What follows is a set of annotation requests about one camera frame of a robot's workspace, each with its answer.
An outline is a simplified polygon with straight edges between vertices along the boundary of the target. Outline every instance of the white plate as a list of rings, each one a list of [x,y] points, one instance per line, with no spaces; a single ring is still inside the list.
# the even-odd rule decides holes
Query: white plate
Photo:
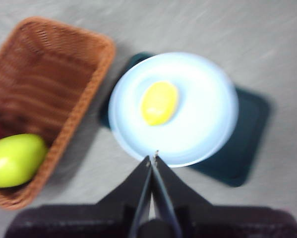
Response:
[[[154,82],[167,80],[179,90],[179,105],[165,124],[149,126],[140,101]],[[117,83],[109,102],[111,130],[121,147],[142,160],[159,150],[170,167],[200,162],[229,139],[238,118],[236,91],[209,60],[182,52],[148,58]]]

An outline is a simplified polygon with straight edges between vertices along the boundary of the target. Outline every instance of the green apple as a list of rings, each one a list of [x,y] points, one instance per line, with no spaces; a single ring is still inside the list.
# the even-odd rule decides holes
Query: green apple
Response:
[[[43,139],[34,134],[12,135],[0,139],[0,187],[29,181],[47,153]]]

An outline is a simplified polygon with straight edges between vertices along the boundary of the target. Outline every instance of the gray table surface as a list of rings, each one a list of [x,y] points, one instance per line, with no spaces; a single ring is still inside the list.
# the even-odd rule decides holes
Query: gray table surface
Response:
[[[15,24],[41,15],[110,36],[117,56],[49,182],[29,206],[94,203],[138,164],[96,121],[129,57],[187,51],[274,106],[246,184],[228,187],[189,168],[174,171],[214,204],[266,205],[297,219],[297,0],[0,0],[0,44]],[[17,211],[0,209],[0,237]]]

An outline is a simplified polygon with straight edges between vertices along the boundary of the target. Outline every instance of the wicker basket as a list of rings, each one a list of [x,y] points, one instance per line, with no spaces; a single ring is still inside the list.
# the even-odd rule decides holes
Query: wicker basket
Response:
[[[98,90],[115,47],[107,37],[41,17],[20,22],[0,49],[4,135],[41,135],[50,149],[27,184],[0,189],[0,207],[28,205],[53,172]]]

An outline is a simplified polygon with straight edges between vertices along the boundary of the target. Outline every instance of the yellow lemon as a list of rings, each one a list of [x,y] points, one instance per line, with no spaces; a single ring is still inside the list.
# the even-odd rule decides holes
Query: yellow lemon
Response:
[[[141,101],[141,114],[149,125],[167,122],[178,104],[178,90],[167,81],[153,83],[144,93]]]

